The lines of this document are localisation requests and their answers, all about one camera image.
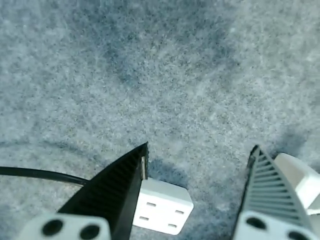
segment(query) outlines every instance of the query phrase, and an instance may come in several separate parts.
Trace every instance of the screw hole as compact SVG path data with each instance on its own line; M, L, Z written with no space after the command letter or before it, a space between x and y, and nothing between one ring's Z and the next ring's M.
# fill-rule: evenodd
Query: screw hole
M297 231L289 232L288 237L292 240L309 240L309 238Z
M257 229L263 229L263 230L267 229L266 224L263 221L261 221L259 218L256 218L256 217L248 218L246 220L246 223L257 228Z
M56 235L62 229L64 223L59 219L48 221L42 228L43 235L50 237Z
M80 232L80 237L83 240L92 240L96 236L98 236L100 232L100 227L97 225L88 225L85 228L83 228Z

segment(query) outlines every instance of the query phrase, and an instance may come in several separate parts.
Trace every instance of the carpet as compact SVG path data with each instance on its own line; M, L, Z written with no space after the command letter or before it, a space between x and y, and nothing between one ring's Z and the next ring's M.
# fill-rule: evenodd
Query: carpet
M2 0L0 165L90 179L149 142L189 190L177 236L228 239L250 150L320 170L318 0ZM79 188L0 176L0 239Z

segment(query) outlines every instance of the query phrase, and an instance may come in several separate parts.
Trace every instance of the black cable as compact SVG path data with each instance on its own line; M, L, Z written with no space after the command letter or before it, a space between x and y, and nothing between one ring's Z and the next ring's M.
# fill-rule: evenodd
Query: black cable
M84 186L87 182L89 182L84 178L71 176L60 172L10 166L0 166L0 175L46 179L80 186Z

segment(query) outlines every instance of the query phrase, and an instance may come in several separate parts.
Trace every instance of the white plastic part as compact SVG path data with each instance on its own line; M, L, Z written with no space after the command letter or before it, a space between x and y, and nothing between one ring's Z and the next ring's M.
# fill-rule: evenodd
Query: white plastic part
M318 195L313 203L311 203L306 212L308 215L320 214L320 195Z
M142 180L133 225L177 235L193 208L185 188L149 177Z
M310 230L269 215L241 212L232 240L319 240Z
M62 225L50 225L53 221ZM49 213L29 221L16 240L83 239L111 240L108 222L102 217Z
M296 157L280 153L274 160L291 183L304 209L320 194L320 175Z
M320 239L320 215L311 215L310 222L313 227L314 234Z

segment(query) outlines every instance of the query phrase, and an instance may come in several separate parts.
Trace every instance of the gray carpet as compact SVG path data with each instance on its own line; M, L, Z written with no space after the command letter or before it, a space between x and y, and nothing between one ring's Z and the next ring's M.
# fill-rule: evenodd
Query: gray carpet
M149 141L188 188L177 236L224 240L255 144L320 170L318 0L0 1L0 164L91 178ZM77 187L0 176L0 239Z

